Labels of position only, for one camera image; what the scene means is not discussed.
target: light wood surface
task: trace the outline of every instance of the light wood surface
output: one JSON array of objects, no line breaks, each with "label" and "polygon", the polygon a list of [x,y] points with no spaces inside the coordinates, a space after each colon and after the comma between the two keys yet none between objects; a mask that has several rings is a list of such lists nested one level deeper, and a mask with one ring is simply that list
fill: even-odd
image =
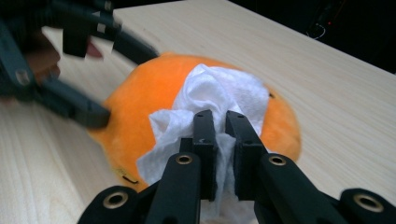
[{"label": "light wood surface", "polygon": [[[275,87],[301,124],[298,165],[322,191],[372,190],[396,204],[396,76],[224,0],[116,11],[159,52],[233,63]],[[59,49],[59,31],[46,30]],[[62,80],[104,100],[134,68],[94,40],[103,60],[64,55]],[[0,105],[0,223],[76,223],[118,184],[85,130],[38,105]]]}]

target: hand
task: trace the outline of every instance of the hand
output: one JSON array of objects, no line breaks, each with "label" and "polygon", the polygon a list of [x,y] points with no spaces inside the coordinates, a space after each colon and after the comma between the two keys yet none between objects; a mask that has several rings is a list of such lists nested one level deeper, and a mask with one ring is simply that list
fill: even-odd
[{"label": "hand", "polygon": [[[23,50],[23,56],[35,74],[35,80],[38,83],[49,75],[56,77],[60,75],[61,70],[58,67],[58,62],[61,57],[43,33],[33,34],[26,46],[27,48]],[[88,43],[87,54],[93,58],[102,58],[102,53],[91,40]],[[9,103],[12,100],[0,97],[0,103]]]}]

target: bolt hole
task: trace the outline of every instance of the bolt hole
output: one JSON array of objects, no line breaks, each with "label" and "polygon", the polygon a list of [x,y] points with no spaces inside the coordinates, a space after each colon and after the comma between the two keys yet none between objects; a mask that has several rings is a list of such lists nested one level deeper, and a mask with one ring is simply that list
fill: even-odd
[{"label": "bolt hole", "polygon": [[374,197],[367,194],[357,194],[353,197],[355,203],[371,212],[380,213],[384,211],[384,206]]},{"label": "bolt hole", "polygon": [[278,156],[272,156],[270,157],[269,161],[273,164],[273,165],[278,165],[278,166],[283,166],[286,165],[286,161],[285,159],[278,157]]},{"label": "bolt hole", "polygon": [[181,155],[176,157],[176,161],[178,164],[186,165],[192,162],[192,157],[187,155]]},{"label": "bolt hole", "polygon": [[117,191],[105,197],[103,206],[108,209],[115,209],[123,206],[126,201],[128,201],[128,194],[124,191]]}]

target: white tissue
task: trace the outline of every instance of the white tissue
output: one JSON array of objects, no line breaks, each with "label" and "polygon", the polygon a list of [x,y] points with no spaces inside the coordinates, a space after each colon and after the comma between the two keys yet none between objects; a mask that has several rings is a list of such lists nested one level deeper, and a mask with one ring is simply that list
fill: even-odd
[{"label": "white tissue", "polygon": [[213,203],[202,202],[201,220],[220,215],[228,217],[227,214],[233,213],[228,210],[236,210],[244,211],[243,215],[238,216],[244,220],[237,220],[234,216],[227,223],[248,223],[245,218],[254,217],[251,203],[238,203],[233,194],[234,139],[224,133],[225,115],[227,110],[244,114],[260,135],[268,97],[268,90],[253,75],[233,69],[197,65],[186,77],[173,109],[159,110],[149,116],[156,145],[137,161],[139,174],[148,184],[160,180],[168,158],[179,151],[180,139],[192,136],[194,114],[210,109],[219,145],[218,190]]}]

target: orange stuffed toy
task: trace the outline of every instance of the orange stuffed toy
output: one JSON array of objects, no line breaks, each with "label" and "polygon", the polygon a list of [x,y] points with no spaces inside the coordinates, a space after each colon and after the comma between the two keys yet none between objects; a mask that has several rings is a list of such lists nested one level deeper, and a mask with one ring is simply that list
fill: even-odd
[{"label": "orange stuffed toy", "polygon": [[[204,57],[165,53],[137,66],[105,101],[111,110],[110,121],[104,129],[91,130],[90,135],[101,144],[123,184],[138,192],[148,186],[138,172],[136,161],[156,144],[149,115],[171,109],[186,76],[200,63],[241,70]],[[298,122],[285,99],[274,89],[265,87],[270,97],[260,138],[272,151],[296,161],[301,152]]]}]

